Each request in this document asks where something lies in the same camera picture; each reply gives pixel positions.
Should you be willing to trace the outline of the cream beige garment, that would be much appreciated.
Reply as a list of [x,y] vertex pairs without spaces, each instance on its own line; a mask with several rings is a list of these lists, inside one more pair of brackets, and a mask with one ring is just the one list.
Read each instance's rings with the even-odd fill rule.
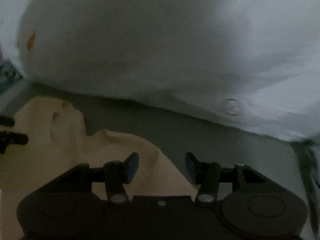
[[84,118],[69,102],[36,97],[14,116],[15,132],[25,133],[26,145],[11,145],[1,156],[1,239],[19,239],[19,202],[80,163],[101,167],[136,152],[140,167],[126,186],[130,197],[191,196],[197,188],[151,142],[132,134],[101,129],[86,134]]

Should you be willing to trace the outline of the carrot print bed sheet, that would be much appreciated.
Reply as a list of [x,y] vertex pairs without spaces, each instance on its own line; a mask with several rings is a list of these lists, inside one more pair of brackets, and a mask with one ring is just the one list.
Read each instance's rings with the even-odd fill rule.
[[319,0],[1,0],[1,51],[60,90],[319,135]]

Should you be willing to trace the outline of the folded checkered shirt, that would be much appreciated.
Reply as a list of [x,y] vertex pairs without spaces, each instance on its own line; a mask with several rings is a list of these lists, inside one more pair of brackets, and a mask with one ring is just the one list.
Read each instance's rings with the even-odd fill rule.
[[300,176],[308,199],[310,225],[314,239],[319,239],[319,143],[311,140],[292,142]]

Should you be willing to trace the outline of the grey blue crumpled garment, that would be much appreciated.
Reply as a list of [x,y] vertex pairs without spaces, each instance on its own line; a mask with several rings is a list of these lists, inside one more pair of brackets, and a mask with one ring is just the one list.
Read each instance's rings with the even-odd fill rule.
[[12,63],[12,61],[5,57],[3,51],[1,50],[0,93],[3,94],[21,80],[23,80],[23,75]]

